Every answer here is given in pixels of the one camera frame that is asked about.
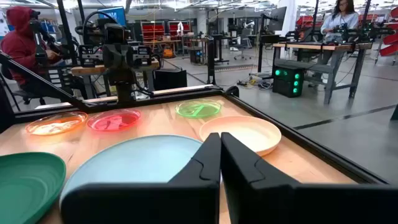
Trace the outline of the grey office chair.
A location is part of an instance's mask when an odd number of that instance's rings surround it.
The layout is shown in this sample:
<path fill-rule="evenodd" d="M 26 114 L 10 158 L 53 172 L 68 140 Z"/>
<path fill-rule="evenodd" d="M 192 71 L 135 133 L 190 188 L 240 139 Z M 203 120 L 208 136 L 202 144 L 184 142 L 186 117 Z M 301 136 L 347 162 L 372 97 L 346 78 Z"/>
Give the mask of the grey office chair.
<path fill-rule="evenodd" d="M 247 58 L 244 56 L 244 51 L 246 49 L 251 49 L 251 41 L 249 39 L 249 35 L 251 34 L 250 29 L 243 29 L 242 34 L 239 35 L 238 37 L 232 38 L 233 45 L 230 47 L 230 51 L 232 52 L 237 52 L 239 51 L 239 55 L 235 55 L 234 59 L 236 60 L 238 57 L 240 57 L 243 60 L 246 60 Z"/>

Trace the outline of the dark monitor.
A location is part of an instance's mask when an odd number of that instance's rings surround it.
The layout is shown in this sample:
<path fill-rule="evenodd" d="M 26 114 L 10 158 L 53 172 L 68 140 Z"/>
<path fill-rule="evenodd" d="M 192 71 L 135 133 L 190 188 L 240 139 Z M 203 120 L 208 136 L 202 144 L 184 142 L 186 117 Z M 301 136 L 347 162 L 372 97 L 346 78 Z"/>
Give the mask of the dark monitor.
<path fill-rule="evenodd" d="M 282 31 L 286 10 L 286 7 L 279 7 L 271 11 L 268 25 L 270 31 Z"/>

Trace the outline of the translucent orange plastic plate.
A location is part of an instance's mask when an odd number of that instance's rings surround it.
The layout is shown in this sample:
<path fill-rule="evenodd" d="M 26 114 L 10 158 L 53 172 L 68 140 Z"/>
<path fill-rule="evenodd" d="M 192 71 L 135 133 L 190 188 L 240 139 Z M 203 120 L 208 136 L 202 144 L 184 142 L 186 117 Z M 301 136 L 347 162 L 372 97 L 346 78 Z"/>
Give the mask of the translucent orange plastic plate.
<path fill-rule="evenodd" d="M 28 124 L 25 131 L 34 136 L 53 136 L 78 129 L 87 119 L 88 115 L 81 111 L 59 113 Z"/>

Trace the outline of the dark green plastic plate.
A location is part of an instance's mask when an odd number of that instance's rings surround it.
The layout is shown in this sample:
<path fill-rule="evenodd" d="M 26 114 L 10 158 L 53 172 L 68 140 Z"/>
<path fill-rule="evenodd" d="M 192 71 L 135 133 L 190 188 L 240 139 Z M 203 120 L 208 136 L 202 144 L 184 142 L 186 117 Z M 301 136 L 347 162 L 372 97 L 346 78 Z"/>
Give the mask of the dark green plastic plate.
<path fill-rule="evenodd" d="M 0 224 L 36 224 L 57 199 L 66 165 L 47 152 L 0 156 Z"/>

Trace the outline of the translucent green plastic plate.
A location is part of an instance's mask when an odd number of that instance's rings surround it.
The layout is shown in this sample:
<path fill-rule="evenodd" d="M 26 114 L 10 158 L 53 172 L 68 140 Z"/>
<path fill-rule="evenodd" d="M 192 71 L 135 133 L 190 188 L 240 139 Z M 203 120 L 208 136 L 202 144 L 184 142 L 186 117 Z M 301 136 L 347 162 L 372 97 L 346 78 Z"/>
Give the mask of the translucent green plastic plate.
<path fill-rule="evenodd" d="M 207 118 L 219 113 L 221 107 L 221 103 L 215 100 L 196 99 L 177 104 L 175 112 L 186 118 Z"/>

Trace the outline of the black computer with green lights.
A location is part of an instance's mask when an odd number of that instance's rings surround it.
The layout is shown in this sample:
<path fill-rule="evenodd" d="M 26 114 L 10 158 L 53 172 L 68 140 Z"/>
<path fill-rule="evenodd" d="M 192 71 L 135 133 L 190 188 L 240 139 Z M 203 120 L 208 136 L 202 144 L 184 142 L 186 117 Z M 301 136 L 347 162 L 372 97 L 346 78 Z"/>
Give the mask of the black computer with green lights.
<path fill-rule="evenodd" d="M 304 69 L 296 67 L 279 67 L 273 69 L 272 91 L 288 98 L 296 98 L 302 95 Z"/>

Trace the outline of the black table frame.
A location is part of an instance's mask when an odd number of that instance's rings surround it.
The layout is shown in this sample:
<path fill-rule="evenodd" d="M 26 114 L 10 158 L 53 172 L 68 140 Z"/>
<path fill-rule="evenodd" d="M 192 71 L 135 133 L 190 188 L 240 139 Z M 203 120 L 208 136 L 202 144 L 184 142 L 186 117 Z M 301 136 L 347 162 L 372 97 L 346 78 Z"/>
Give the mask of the black table frame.
<path fill-rule="evenodd" d="M 372 173 L 365 169 L 359 164 L 349 160 L 348 158 L 338 154 L 331 149 L 322 146 L 321 144 L 311 140 L 310 138 L 300 134 L 296 129 L 291 128 L 272 118 L 271 116 L 263 113 L 259 109 L 249 105 L 242 99 L 233 95 L 227 95 L 225 91 L 217 87 L 199 87 L 195 86 L 192 90 L 177 90 L 169 91 L 168 93 L 156 93 L 153 98 L 141 101 L 128 101 L 127 103 L 118 104 L 115 100 L 102 99 L 101 103 L 86 103 L 82 100 L 69 95 L 67 92 L 61 90 L 58 87 L 53 86 L 49 81 L 40 77 L 39 75 L 31 72 L 27 68 L 23 67 L 19 63 L 15 62 L 10 56 L 0 51 L 0 64 L 17 70 L 18 72 L 25 73 L 44 85 L 49 86 L 53 91 L 56 92 L 57 96 L 69 103 L 68 106 L 59 109 L 39 109 L 32 112 L 9 112 L 9 117 L 13 118 L 15 122 L 32 121 L 34 118 L 42 118 L 46 114 L 56 114 L 61 111 L 83 111 L 86 113 L 99 113 L 108 110 L 115 110 L 121 108 L 137 108 L 140 106 L 159 105 L 161 103 L 171 103 L 183 100 L 194 100 L 209 96 L 222 96 L 227 101 L 235 104 L 249 114 L 264 119 L 276 125 L 284 136 L 287 136 L 290 140 L 303 147 L 306 151 L 314 154 L 327 164 L 331 165 L 338 171 L 342 172 L 349 178 L 359 183 L 372 183 L 372 184 L 388 184 L 389 182 L 382 177 Z"/>

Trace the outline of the wooden workbench with grey legs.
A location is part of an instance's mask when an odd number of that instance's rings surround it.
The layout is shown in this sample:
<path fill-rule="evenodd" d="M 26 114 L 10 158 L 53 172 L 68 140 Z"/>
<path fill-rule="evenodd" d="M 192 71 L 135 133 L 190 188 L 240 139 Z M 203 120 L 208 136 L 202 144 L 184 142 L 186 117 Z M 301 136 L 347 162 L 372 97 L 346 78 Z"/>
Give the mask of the wooden workbench with grey legs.
<path fill-rule="evenodd" d="M 305 81 L 311 84 L 317 84 L 324 86 L 324 104 L 329 104 L 332 94 L 335 90 L 349 89 L 348 98 L 353 99 L 356 96 L 358 89 L 359 79 L 361 76 L 361 71 L 363 68 L 364 58 L 366 56 L 366 51 L 370 50 L 373 44 L 371 42 L 358 43 L 358 44 L 339 44 L 339 45 L 327 45 L 314 42 L 279 42 L 273 45 L 274 56 L 272 68 L 276 67 L 294 67 L 302 68 L 306 71 L 311 71 L 315 73 L 322 73 L 328 75 L 326 80 L 321 80 L 315 77 L 307 77 Z M 297 49 L 297 60 L 282 59 L 280 57 L 282 48 Z M 312 62 L 304 62 L 302 60 L 303 50 L 317 50 L 321 54 L 324 51 L 330 51 L 331 63 L 326 65 L 319 65 Z M 358 52 L 356 62 L 354 64 L 354 70 L 351 72 L 352 79 L 349 84 L 340 84 L 336 81 L 336 75 L 338 73 L 343 55 L 346 52 Z"/>

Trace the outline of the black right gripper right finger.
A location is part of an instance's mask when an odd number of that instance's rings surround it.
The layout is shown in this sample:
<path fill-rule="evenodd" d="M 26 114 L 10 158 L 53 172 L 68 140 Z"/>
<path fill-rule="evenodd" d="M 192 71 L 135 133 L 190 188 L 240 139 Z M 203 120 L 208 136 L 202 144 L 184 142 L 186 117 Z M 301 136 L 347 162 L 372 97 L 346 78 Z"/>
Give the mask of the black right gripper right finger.
<path fill-rule="evenodd" d="M 230 133 L 221 141 L 232 224 L 398 224 L 398 187 L 302 184 Z"/>

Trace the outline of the red bin shelf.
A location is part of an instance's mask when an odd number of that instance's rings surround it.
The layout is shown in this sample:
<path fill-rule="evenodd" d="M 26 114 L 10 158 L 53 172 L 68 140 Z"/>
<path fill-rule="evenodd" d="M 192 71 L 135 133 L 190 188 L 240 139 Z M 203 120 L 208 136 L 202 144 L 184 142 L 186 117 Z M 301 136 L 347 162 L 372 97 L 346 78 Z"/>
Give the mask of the red bin shelf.
<path fill-rule="evenodd" d="M 141 21 L 141 36 L 144 42 L 161 40 L 164 35 L 164 21 Z"/>
<path fill-rule="evenodd" d="M 191 32 L 190 21 L 168 21 L 167 24 L 171 37 L 183 36 Z"/>

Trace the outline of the black box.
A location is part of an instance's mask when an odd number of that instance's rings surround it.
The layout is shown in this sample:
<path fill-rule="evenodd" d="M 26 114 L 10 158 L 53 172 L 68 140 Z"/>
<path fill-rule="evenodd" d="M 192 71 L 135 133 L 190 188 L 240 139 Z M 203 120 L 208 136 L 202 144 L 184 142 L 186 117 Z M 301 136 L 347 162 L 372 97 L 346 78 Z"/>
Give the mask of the black box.
<path fill-rule="evenodd" d="M 153 72 L 154 89 L 168 90 L 187 87 L 187 71 L 181 69 L 163 69 Z"/>

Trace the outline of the cream plastic plate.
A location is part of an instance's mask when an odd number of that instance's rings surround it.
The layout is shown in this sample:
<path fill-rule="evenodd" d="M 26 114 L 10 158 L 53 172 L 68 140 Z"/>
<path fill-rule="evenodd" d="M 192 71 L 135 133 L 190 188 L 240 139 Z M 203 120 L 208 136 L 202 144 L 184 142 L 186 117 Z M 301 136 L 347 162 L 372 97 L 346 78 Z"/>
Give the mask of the cream plastic plate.
<path fill-rule="evenodd" d="M 230 133 L 260 156 L 272 152 L 282 139 L 277 126 L 253 116 L 225 116 L 212 119 L 199 130 L 203 141 L 211 133 Z"/>

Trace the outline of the black stand post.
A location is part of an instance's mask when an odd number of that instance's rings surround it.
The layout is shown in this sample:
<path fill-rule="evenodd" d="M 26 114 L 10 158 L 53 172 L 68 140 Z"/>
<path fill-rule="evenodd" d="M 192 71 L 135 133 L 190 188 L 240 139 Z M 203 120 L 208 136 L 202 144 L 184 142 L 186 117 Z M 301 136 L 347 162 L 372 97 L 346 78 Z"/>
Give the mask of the black stand post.
<path fill-rule="evenodd" d="M 207 84 L 216 85 L 215 80 L 215 40 L 212 36 L 207 37 L 207 67 L 208 67 L 208 79 Z"/>

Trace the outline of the black office chair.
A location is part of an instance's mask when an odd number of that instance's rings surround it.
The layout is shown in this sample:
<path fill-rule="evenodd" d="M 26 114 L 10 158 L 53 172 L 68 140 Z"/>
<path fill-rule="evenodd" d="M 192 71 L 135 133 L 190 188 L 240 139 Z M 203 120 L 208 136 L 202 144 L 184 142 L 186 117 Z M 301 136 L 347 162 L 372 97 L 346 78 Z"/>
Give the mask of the black office chair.
<path fill-rule="evenodd" d="M 19 111 L 20 111 L 21 109 L 19 108 L 19 104 L 18 104 L 18 102 L 16 101 L 15 96 L 21 97 L 25 105 L 29 105 L 29 104 L 30 104 L 30 101 L 31 101 L 32 99 L 38 99 L 40 105 L 46 105 L 46 102 L 45 102 L 43 96 L 35 95 L 35 94 L 30 93 L 30 92 L 28 92 L 28 91 L 24 91 L 24 90 L 22 90 L 22 89 L 19 89 L 19 90 L 16 90 L 16 91 L 12 91 L 12 90 L 10 89 L 9 85 L 8 85 L 7 82 L 6 82 L 6 78 L 7 78 L 8 80 L 12 80 L 12 79 L 13 79 L 13 77 L 12 77 L 12 75 L 11 75 L 11 73 L 10 73 L 10 71 L 9 71 L 8 68 L 6 68 L 6 67 L 1 67 L 1 68 L 0 68 L 0 78 L 1 78 L 1 80 L 2 80 L 2 82 L 3 82 L 3 84 L 4 84 L 4 86 L 6 87 L 7 91 L 10 93 L 10 95 L 11 95 L 11 97 L 12 97 L 12 99 L 13 99 L 13 101 L 14 101 L 14 103 L 15 103 L 15 105 L 16 105 L 16 107 L 17 107 L 17 109 L 18 109 Z"/>

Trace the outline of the blue computer monitor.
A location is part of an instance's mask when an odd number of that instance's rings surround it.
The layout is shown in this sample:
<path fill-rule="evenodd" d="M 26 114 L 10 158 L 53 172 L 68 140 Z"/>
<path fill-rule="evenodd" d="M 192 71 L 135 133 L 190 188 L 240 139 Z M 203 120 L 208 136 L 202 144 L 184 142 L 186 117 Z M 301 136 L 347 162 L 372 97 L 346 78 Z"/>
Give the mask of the blue computer monitor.
<path fill-rule="evenodd" d="M 112 17 L 118 24 L 126 26 L 127 22 L 126 22 L 125 10 L 122 6 L 107 8 L 107 9 L 99 9 L 99 11 Z"/>

